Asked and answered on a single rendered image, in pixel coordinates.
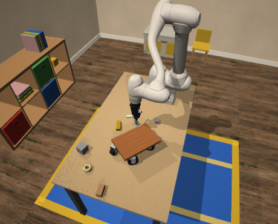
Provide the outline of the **wooden dolly with black caster wheels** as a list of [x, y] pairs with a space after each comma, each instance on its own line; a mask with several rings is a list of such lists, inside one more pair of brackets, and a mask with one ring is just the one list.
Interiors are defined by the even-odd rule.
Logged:
[[161, 142], [146, 123], [141, 124], [138, 121], [134, 125], [137, 125], [136, 128], [111, 139], [112, 144], [109, 151], [113, 156], [119, 152], [124, 161], [128, 160], [129, 165], [138, 163], [137, 154], [145, 150], [152, 151], [155, 148], [154, 145]]

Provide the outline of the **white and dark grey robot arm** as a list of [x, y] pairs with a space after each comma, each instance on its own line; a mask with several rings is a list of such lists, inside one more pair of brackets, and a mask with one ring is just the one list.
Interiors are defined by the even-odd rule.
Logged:
[[[201, 13], [194, 7], [172, 4], [170, 0], [160, 0], [152, 13], [147, 39], [154, 65], [149, 72], [149, 84], [138, 74], [128, 80], [129, 101], [139, 104], [142, 98], [152, 102], [165, 103], [170, 98], [167, 88], [187, 91], [192, 78], [185, 69], [189, 33], [201, 20]], [[173, 68], [169, 71], [161, 60], [157, 39], [165, 24], [171, 24], [175, 31]]]

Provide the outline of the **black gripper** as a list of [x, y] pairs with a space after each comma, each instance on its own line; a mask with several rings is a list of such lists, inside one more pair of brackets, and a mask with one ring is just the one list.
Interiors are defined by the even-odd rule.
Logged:
[[[138, 122], [138, 118], [140, 117], [140, 114], [142, 113], [142, 111], [140, 111], [140, 105], [141, 103], [139, 104], [129, 104], [130, 105], [130, 108], [131, 108], [131, 112], [132, 112], [132, 115], [134, 116], [134, 124], [136, 124]], [[136, 108], [134, 108], [136, 107]]]

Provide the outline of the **small brown wooden block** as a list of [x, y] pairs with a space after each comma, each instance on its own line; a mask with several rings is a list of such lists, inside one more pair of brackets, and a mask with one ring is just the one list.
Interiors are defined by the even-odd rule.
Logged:
[[104, 184], [99, 184], [99, 187], [97, 188], [96, 196], [97, 197], [102, 197], [103, 193], [105, 190], [105, 185]]

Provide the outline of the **yellow rectangular block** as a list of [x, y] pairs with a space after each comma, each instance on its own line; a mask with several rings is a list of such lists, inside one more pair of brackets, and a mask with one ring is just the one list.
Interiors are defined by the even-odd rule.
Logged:
[[121, 121], [117, 120], [116, 131], [120, 131]]

